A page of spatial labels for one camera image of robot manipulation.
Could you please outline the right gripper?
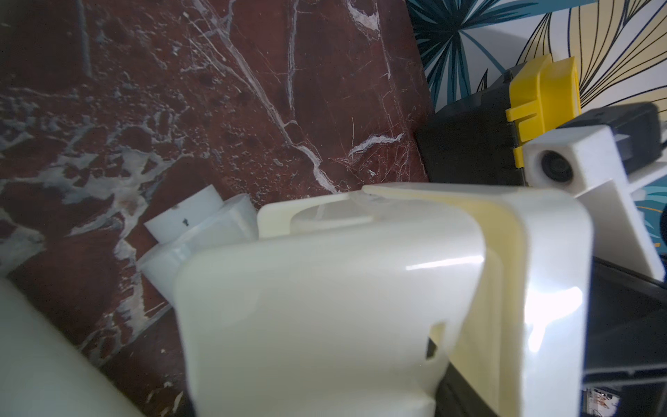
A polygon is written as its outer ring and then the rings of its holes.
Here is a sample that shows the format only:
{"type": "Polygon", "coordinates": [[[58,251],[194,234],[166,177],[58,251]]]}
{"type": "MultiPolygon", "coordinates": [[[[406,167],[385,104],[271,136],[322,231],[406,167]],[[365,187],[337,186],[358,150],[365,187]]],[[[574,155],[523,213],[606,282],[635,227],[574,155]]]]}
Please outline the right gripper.
{"type": "Polygon", "coordinates": [[[666,283],[594,259],[580,413],[666,414],[666,283]]]}

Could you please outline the white wrap dispenser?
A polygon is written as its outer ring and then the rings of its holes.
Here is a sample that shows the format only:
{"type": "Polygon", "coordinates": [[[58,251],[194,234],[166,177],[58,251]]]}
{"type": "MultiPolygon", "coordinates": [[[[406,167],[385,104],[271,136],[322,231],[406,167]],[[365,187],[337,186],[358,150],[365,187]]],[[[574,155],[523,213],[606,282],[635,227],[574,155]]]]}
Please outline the white wrap dispenser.
{"type": "Polygon", "coordinates": [[[199,416],[578,414],[592,219],[557,189],[391,183],[265,206],[175,281],[199,416]]]}

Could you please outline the plastic wrap roll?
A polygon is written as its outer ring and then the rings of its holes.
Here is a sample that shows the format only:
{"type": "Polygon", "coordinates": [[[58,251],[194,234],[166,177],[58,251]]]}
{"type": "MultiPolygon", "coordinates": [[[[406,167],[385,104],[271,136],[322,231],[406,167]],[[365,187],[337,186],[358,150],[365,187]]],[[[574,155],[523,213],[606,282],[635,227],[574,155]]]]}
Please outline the plastic wrap roll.
{"type": "Polygon", "coordinates": [[[137,268],[170,304],[182,264],[203,250],[258,239],[257,210],[250,195],[223,200],[210,185],[145,224],[157,245],[137,268]]]}
{"type": "Polygon", "coordinates": [[[8,280],[1,280],[1,415],[140,416],[8,280]]]}

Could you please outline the yellow black toolbox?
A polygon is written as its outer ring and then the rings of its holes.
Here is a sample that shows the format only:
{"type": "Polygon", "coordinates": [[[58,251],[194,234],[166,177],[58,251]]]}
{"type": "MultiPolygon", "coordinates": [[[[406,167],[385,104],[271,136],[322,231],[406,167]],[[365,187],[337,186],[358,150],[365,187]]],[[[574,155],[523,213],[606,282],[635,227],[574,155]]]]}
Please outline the yellow black toolbox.
{"type": "Polygon", "coordinates": [[[414,137],[430,182],[520,186],[524,147],[581,113],[574,58],[545,55],[437,111],[414,137]]]}

